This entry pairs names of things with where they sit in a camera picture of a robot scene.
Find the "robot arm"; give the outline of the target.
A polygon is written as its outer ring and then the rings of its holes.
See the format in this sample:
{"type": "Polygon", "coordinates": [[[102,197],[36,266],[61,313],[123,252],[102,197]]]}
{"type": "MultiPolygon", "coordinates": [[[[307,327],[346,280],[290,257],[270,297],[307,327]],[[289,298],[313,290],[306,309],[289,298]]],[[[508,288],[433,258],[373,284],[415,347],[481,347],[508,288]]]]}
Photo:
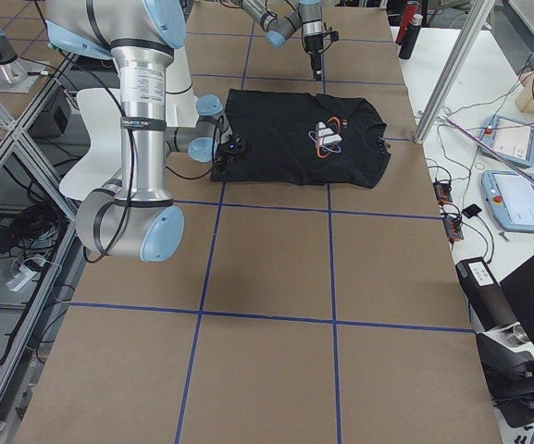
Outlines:
{"type": "Polygon", "coordinates": [[[50,42],[113,60],[120,81],[121,169],[91,191],[77,215],[85,251],[161,262],[178,249],[184,214],[166,183],[168,67],[185,44],[178,1],[50,1],[50,42]]]}
{"type": "Polygon", "coordinates": [[[303,48],[310,57],[313,77],[321,80],[326,28],[320,1],[300,1],[287,16],[281,17],[268,8],[267,1],[234,1],[233,4],[260,25],[275,48],[282,47],[297,31],[301,31],[303,48]]]}

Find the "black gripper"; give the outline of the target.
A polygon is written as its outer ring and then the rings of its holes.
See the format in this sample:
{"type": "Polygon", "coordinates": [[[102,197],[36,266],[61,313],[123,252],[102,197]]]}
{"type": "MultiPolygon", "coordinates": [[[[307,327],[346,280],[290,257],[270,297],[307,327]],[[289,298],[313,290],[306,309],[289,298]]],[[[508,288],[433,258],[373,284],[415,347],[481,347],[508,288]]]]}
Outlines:
{"type": "Polygon", "coordinates": [[[231,134],[221,143],[214,154],[214,170],[226,175],[230,164],[242,161],[249,150],[249,144],[242,136],[231,134]]]}
{"type": "Polygon", "coordinates": [[[314,80],[321,80],[322,59],[321,51],[323,50],[323,36],[321,33],[307,35],[304,37],[304,50],[310,56],[311,68],[314,80]]]}

